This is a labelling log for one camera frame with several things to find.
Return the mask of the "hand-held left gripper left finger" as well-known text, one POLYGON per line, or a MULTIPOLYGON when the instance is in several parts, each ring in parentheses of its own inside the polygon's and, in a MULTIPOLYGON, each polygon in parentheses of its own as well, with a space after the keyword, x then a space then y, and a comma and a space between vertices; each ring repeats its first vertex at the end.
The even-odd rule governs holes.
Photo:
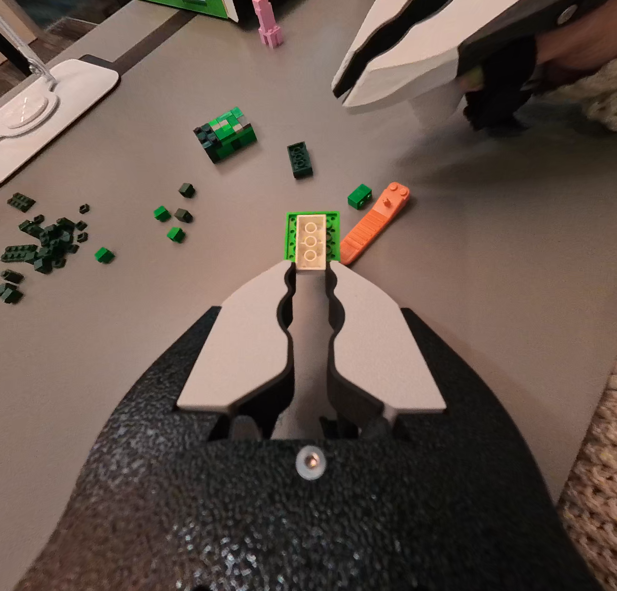
POLYGON ((290 367, 279 308, 293 295, 295 264, 281 261, 224 300, 176 402, 181 410, 232 414, 290 367))

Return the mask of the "green lego block model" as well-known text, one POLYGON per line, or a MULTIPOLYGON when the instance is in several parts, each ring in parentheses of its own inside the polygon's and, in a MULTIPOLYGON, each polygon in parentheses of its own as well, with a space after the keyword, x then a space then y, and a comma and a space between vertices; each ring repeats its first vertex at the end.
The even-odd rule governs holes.
POLYGON ((193 133, 212 163, 220 163, 257 141, 251 122, 237 106, 194 128, 193 133))

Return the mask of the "person's right forearm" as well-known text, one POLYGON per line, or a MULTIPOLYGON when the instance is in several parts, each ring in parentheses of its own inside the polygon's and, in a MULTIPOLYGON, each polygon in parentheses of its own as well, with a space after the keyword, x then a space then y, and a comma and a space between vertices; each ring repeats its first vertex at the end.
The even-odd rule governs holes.
POLYGON ((616 60, 589 76, 587 85, 592 96, 584 112, 586 118, 616 133, 616 60))

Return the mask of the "orange brick separator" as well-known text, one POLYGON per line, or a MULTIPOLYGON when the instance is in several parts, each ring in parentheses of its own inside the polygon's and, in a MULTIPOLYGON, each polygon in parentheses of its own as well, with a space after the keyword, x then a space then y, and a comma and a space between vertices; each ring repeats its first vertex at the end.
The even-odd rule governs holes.
POLYGON ((391 183, 341 241, 340 263, 350 265, 356 261, 393 221, 410 198, 409 187, 397 182, 391 183))

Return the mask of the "white lego brick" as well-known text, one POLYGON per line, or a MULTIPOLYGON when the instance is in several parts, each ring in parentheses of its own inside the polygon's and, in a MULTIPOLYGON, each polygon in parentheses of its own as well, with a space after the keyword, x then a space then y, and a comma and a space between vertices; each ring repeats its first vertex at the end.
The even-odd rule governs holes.
POLYGON ((296 217, 295 263, 298 271, 326 269, 327 216, 299 214, 296 217))

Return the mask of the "pink lego figure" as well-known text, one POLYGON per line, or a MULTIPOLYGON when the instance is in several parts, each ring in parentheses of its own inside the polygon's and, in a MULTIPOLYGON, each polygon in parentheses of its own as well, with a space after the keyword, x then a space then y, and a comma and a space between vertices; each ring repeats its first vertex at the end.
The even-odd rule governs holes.
POLYGON ((282 30, 274 18, 273 8, 270 1, 252 0, 252 4, 258 18, 258 32, 262 43, 271 49, 282 45, 282 30))

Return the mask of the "person's right hand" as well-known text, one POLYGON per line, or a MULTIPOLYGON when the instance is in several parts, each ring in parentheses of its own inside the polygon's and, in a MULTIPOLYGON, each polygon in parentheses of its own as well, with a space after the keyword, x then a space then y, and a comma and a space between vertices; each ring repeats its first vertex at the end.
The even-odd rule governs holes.
POLYGON ((536 63, 575 71, 602 67, 616 59, 616 0, 554 31, 536 37, 536 63))

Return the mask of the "dark green lego brick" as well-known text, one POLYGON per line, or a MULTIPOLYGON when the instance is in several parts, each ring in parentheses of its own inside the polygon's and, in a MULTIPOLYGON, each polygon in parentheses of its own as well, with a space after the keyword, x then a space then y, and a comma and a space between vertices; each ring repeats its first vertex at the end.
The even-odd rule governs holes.
POLYGON ((304 141, 287 146, 292 174, 295 179, 303 179, 313 174, 312 162, 304 141))

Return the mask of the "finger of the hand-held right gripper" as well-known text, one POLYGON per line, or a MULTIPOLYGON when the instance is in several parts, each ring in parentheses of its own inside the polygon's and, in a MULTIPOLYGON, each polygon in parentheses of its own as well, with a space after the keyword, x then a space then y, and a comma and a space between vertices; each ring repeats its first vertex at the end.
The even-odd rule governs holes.
POLYGON ((368 64, 398 45, 417 24, 436 15, 451 0, 375 0, 357 32, 331 89, 335 96, 351 90, 368 64))
POLYGON ((389 105, 399 92, 414 98, 453 81, 459 47, 520 0, 451 0, 415 25, 403 40, 372 60, 356 85, 342 95, 345 108, 389 105))

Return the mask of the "pile of dark green pieces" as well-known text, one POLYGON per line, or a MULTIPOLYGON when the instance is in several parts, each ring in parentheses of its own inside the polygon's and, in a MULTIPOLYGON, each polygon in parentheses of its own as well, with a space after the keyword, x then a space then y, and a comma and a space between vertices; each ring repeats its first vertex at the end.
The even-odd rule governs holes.
POLYGON ((76 222, 67 217, 47 221, 39 214, 21 221, 18 229, 28 241, 1 247, 2 304, 15 305, 23 298, 20 287, 25 275, 16 267, 28 265, 35 273, 49 275, 63 269, 67 259, 88 240, 88 222, 82 218, 76 222))

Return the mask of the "bright green lego plate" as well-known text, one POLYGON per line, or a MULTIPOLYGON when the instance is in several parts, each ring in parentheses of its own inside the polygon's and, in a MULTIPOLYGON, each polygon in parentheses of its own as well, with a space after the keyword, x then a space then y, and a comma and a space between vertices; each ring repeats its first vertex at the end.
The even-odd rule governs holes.
POLYGON ((292 211, 286 214, 284 258, 295 261, 300 216, 325 217, 325 259, 340 261, 341 216, 338 210, 292 211))

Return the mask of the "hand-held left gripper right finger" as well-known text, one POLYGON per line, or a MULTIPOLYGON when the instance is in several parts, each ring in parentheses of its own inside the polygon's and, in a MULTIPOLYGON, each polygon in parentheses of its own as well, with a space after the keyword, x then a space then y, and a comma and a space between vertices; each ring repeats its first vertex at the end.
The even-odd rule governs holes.
POLYGON ((442 413, 444 398, 405 320, 381 288, 340 262, 328 270, 328 399, 342 415, 442 413))

